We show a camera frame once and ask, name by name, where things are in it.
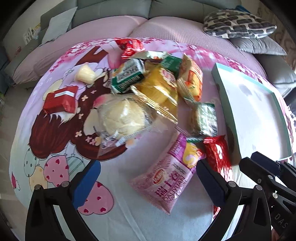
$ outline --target pink balloon print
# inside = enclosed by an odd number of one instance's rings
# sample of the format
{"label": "pink balloon print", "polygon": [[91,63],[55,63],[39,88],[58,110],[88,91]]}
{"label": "pink balloon print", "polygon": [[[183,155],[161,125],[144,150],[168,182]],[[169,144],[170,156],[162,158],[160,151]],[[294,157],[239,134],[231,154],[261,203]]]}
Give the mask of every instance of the pink balloon print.
{"label": "pink balloon print", "polygon": [[64,181],[69,181],[69,166],[65,156],[54,156],[45,163],[45,179],[53,183],[55,187],[61,185]]}
{"label": "pink balloon print", "polygon": [[114,205],[110,191],[100,182],[95,182],[83,206],[78,211],[84,215],[106,214]]}

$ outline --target yellow snack package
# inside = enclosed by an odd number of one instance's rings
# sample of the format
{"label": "yellow snack package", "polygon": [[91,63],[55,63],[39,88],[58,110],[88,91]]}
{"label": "yellow snack package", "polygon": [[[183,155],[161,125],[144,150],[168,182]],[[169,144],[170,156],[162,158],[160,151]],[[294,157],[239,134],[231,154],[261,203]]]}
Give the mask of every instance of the yellow snack package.
{"label": "yellow snack package", "polygon": [[161,64],[151,69],[140,83],[131,86],[139,99],[156,112],[177,124],[178,92],[176,79],[172,72]]}
{"label": "yellow snack package", "polygon": [[199,101],[202,96],[202,71],[186,54],[183,55],[177,79],[178,92],[190,101]]}

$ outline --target pillow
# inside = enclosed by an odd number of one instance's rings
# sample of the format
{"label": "pillow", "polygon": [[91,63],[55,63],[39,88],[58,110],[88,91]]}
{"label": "pillow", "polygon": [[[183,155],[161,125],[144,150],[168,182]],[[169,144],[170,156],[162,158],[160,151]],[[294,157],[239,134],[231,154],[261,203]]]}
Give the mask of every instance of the pillow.
{"label": "pillow", "polygon": [[272,34],[276,25],[248,12],[223,9],[210,13],[204,19],[204,32],[208,35],[230,38],[263,38]]}
{"label": "pillow", "polygon": [[239,50],[252,54],[287,55],[286,51],[270,37],[261,39],[233,38],[230,42]]}
{"label": "pillow", "polygon": [[52,17],[49,21],[49,26],[44,34],[41,45],[54,41],[58,36],[67,32],[67,29],[72,21],[72,18],[76,12],[77,7],[71,8],[59,15]]}

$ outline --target plastic wrapper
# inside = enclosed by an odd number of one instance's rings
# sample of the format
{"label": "plastic wrapper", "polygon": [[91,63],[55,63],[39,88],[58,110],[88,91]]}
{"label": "plastic wrapper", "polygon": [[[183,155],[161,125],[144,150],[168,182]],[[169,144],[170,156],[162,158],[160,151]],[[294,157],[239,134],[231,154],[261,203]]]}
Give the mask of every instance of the plastic wrapper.
{"label": "plastic wrapper", "polygon": [[199,101],[202,96],[202,71],[186,54],[183,55],[177,79],[180,95],[190,101]]}
{"label": "plastic wrapper", "polygon": [[87,64],[84,64],[77,71],[75,75],[75,80],[79,80],[88,85],[92,85],[96,80],[96,73]]}
{"label": "plastic wrapper", "polygon": [[[227,181],[233,181],[231,162],[229,158],[227,143],[225,135],[217,137],[206,137],[203,141],[205,145],[205,152],[207,154],[207,161],[211,168],[220,173]],[[215,218],[219,213],[220,208],[214,206],[213,217]]]}
{"label": "plastic wrapper", "polygon": [[144,78],[144,62],[140,59],[129,59],[118,69],[112,71],[111,89],[114,93],[124,93]]}
{"label": "plastic wrapper", "polygon": [[191,104],[190,118],[191,134],[216,137],[218,134],[215,105],[211,103],[194,102]]}
{"label": "plastic wrapper", "polygon": [[101,105],[98,115],[99,129],[95,131],[102,139],[98,156],[135,138],[152,124],[155,117],[135,95],[123,95]]}
{"label": "plastic wrapper", "polygon": [[174,75],[161,64],[154,67],[140,83],[131,86],[139,99],[177,124],[178,92]]}
{"label": "plastic wrapper", "polygon": [[159,51],[142,51],[135,53],[129,58],[140,58],[140,59],[154,59],[162,60],[165,59],[170,54],[168,52],[159,52]]}
{"label": "plastic wrapper", "polygon": [[47,114],[53,114],[61,111],[75,113],[75,96],[78,86],[68,86],[47,94],[43,109]]}
{"label": "plastic wrapper", "polygon": [[202,150],[186,141],[176,129],[169,145],[148,171],[129,184],[155,207],[170,214],[178,197],[195,174],[196,163],[204,158]]}
{"label": "plastic wrapper", "polygon": [[143,43],[138,39],[115,39],[115,42],[124,51],[121,56],[123,59],[145,50]]}
{"label": "plastic wrapper", "polygon": [[181,58],[169,55],[162,62],[161,65],[171,71],[174,76],[177,78],[179,75],[179,68],[182,62]]}

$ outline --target sofa cushion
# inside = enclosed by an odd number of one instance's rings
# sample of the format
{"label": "sofa cushion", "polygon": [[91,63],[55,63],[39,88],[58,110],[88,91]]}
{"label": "sofa cushion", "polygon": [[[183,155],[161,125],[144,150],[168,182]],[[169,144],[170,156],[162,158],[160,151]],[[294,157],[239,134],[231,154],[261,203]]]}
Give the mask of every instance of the sofa cushion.
{"label": "sofa cushion", "polygon": [[127,37],[145,21],[141,17],[115,16],[82,24],[31,52],[16,69],[13,80],[16,84],[38,80],[73,45],[92,39]]}
{"label": "sofa cushion", "polygon": [[203,32],[202,23],[175,17],[156,17],[149,19],[134,29],[130,37],[170,39],[201,46],[233,59],[257,72],[262,77],[266,77],[264,69],[252,54],[239,51],[227,39],[206,35]]}
{"label": "sofa cushion", "polygon": [[71,8],[74,8],[77,6],[76,4],[77,0],[64,0],[60,2],[58,5],[47,11],[45,14],[41,15],[40,17],[40,25],[41,30],[45,29],[49,25],[49,21],[52,17],[63,13],[64,11],[67,11]]}
{"label": "sofa cushion", "polygon": [[205,16],[219,9],[193,0],[152,1],[149,18],[172,16],[203,22]]}
{"label": "sofa cushion", "polygon": [[78,10],[72,23],[73,28],[95,19],[111,16],[130,15],[148,18],[151,5],[151,0],[96,0],[96,2],[98,3],[80,8],[82,1],[78,1]]}
{"label": "sofa cushion", "polygon": [[268,81],[276,88],[296,87],[296,74],[282,56],[256,54],[255,57],[264,67]]}

